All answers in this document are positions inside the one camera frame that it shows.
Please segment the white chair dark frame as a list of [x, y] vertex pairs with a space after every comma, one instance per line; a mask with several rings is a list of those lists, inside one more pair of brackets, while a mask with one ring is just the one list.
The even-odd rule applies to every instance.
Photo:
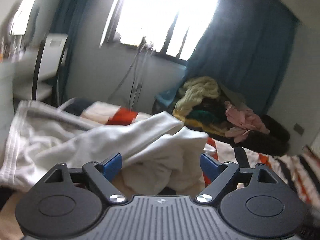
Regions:
[[48, 34], [37, 51], [25, 51], [22, 59], [15, 64], [15, 100], [43, 101], [51, 97], [63, 61], [67, 38], [67, 34]]

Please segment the oval vanity mirror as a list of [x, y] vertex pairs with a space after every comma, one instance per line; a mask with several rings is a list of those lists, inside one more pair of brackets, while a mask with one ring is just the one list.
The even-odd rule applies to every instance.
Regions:
[[9, 36], [25, 35], [35, 0], [22, 0], [8, 26]]

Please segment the white zip-up jacket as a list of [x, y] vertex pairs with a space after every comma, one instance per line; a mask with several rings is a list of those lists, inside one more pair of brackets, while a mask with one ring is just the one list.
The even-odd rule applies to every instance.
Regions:
[[208, 135], [162, 112], [127, 126], [101, 125], [38, 101], [22, 101], [1, 153], [1, 185], [29, 191], [55, 164], [70, 168], [120, 153], [124, 184], [137, 194], [183, 191], [199, 181]]

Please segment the black garment on bed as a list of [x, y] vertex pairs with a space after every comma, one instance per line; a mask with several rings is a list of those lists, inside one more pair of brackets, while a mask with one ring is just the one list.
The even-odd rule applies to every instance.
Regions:
[[289, 132], [276, 120], [268, 115], [259, 115], [262, 122], [267, 129], [270, 130], [269, 134], [264, 134], [258, 131], [250, 131], [247, 139], [240, 143], [235, 143], [233, 138], [232, 143], [236, 147], [243, 147], [249, 150], [268, 154], [272, 156], [283, 156], [290, 149], [290, 134]]

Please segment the teal window curtain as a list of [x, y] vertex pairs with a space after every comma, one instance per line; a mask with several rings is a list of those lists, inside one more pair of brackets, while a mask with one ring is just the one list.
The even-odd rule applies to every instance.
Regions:
[[206, 31], [187, 61], [182, 81], [156, 96], [169, 106], [184, 81], [208, 76], [265, 114], [286, 72], [297, 18], [280, 0], [218, 0]]

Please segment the pink crumpled garment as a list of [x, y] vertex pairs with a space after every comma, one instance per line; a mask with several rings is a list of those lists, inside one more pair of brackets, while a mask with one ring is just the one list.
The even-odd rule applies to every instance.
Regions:
[[225, 132], [225, 137], [233, 138], [237, 144], [247, 139], [250, 131], [258, 131], [264, 134], [269, 134], [259, 115], [255, 114], [252, 109], [242, 104], [240, 109], [237, 109], [230, 101], [225, 101], [225, 115], [227, 121], [233, 127]]

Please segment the window with dark frame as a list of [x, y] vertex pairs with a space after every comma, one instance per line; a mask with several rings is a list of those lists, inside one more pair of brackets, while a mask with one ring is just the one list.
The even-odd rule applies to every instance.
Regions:
[[113, 0], [100, 43], [138, 46], [187, 61], [210, 24], [218, 0]]

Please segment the pale yellow knitted garment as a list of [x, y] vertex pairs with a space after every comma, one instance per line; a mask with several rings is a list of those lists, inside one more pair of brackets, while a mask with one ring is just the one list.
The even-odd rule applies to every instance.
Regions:
[[187, 116], [204, 98], [217, 99], [220, 88], [213, 78], [202, 76], [186, 81], [179, 88], [178, 94], [181, 98], [176, 102], [174, 113]]

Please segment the garment steamer stand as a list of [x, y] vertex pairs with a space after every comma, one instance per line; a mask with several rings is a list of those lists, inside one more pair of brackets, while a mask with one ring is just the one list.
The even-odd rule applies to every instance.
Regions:
[[127, 72], [125, 73], [121, 81], [117, 84], [113, 92], [107, 98], [108, 103], [111, 103], [112, 100], [116, 98], [116, 94], [124, 85], [130, 73], [133, 72], [129, 98], [124, 98], [123, 102], [125, 103], [125, 106], [130, 110], [135, 109], [144, 85], [144, 76], [146, 74], [146, 60], [153, 54], [153, 52], [153, 43], [148, 42], [147, 38], [143, 36], [140, 44], [136, 48], [135, 57], [133, 58], [133, 61], [131, 62]]

